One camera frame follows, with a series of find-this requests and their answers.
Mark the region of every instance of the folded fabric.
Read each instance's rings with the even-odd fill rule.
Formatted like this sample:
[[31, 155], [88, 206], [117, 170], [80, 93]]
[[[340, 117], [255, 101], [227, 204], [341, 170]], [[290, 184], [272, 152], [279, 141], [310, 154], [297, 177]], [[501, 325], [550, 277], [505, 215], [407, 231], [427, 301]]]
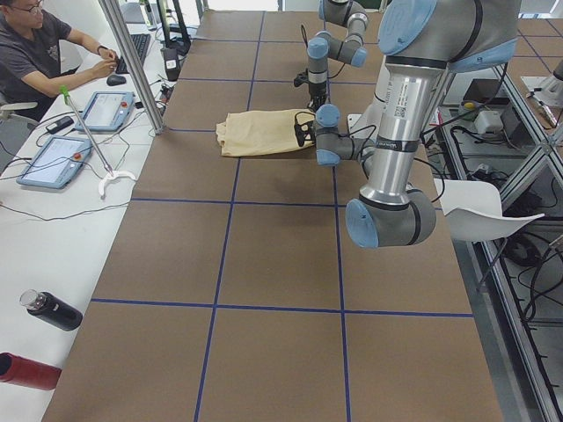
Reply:
[[[227, 120], [217, 125], [217, 141], [222, 156], [263, 156], [301, 149], [294, 129], [314, 119], [310, 110], [252, 111], [229, 113]], [[310, 147], [311, 141], [303, 148]]]

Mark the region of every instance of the man's arm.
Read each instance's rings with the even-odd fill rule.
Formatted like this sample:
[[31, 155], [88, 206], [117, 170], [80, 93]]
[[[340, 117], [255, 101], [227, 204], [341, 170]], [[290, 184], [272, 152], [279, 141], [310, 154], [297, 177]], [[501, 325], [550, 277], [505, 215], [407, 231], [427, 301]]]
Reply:
[[102, 59], [117, 59], [117, 53], [113, 50], [103, 47], [99, 42], [93, 39], [87, 33], [78, 31], [77, 29], [72, 29], [67, 37], [67, 41], [82, 46], [91, 53], [99, 55]]
[[78, 86], [87, 84], [94, 79], [109, 76], [114, 68], [115, 61], [106, 59], [96, 63], [92, 68], [77, 72], [74, 75], [59, 76], [49, 79], [43, 73], [36, 70], [25, 75], [21, 80], [35, 90], [53, 98], [59, 95], [61, 85], [66, 85], [69, 90], [74, 90]]

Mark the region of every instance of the black water bottle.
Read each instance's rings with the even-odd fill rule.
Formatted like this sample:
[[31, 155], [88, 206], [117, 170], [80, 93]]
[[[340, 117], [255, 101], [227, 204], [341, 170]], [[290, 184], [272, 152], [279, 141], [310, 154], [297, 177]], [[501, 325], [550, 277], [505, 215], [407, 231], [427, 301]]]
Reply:
[[19, 303], [27, 313], [65, 331], [72, 331], [82, 322], [82, 313], [48, 292], [25, 291]]

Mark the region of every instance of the white table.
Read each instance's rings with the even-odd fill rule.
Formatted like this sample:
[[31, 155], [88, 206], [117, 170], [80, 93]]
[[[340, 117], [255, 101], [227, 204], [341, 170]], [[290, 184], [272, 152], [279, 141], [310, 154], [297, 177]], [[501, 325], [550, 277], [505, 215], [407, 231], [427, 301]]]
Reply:
[[[146, 31], [144, 25], [132, 25], [129, 29], [131, 33]], [[108, 47], [116, 48], [109, 30], [99, 41]], [[96, 55], [88, 55], [81, 68], [88, 68], [97, 60], [99, 57]], [[149, 84], [160, 79], [160, 76], [165, 76], [158, 42], [151, 44], [144, 69]], [[70, 96], [77, 107], [82, 108], [95, 91], [135, 91], [131, 76], [126, 75], [126, 78], [126, 84], [114, 87], [107, 86], [105, 79], [99, 79], [71, 91]], [[160, 83], [151, 85], [151, 88], [156, 95], [160, 90]], [[69, 107], [64, 104], [62, 96], [59, 96], [44, 119], [68, 111]], [[128, 123], [141, 111], [134, 110]], [[18, 155], [34, 156], [39, 149], [35, 142], [44, 132], [44, 126], [39, 126]], [[121, 165], [122, 170], [132, 171], [139, 176], [153, 135], [146, 113], [135, 119], [132, 125], [122, 132], [121, 136], [130, 144]], [[96, 138], [101, 142], [107, 135], [96, 135]], [[102, 152], [112, 166], [120, 161], [126, 147], [117, 136], [110, 142], [100, 144]], [[95, 151], [92, 151], [87, 162], [100, 176], [106, 175]], [[16, 183], [15, 178], [6, 179], [17, 176], [24, 169], [24, 165], [14, 164], [2, 175], [0, 201], [6, 207], [45, 218], [73, 215], [85, 210], [127, 203], [135, 183], [128, 178], [112, 182], [106, 186], [106, 198], [102, 200], [98, 194], [99, 179], [88, 166], [61, 191], [24, 188]], [[43, 222], [0, 208], [0, 352], [64, 367], [77, 330], [62, 331], [27, 315], [25, 308], [18, 303], [19, 297], [28, 288], [48, 291], [84, 313], [125, 210], [126, 207], [119, 207], [68, 220]], [[0, 382], [0, 420], [40, 421], [52, 395], [53, 391]]]

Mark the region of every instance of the red cylinder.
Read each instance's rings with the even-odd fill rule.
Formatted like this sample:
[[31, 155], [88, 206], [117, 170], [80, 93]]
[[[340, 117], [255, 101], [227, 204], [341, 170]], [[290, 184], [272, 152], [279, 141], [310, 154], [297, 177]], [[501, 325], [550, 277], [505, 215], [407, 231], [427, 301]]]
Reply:
[[32, 389], [54, 389], [61, 369], [11, 353], [0, 353], [0, 382]]

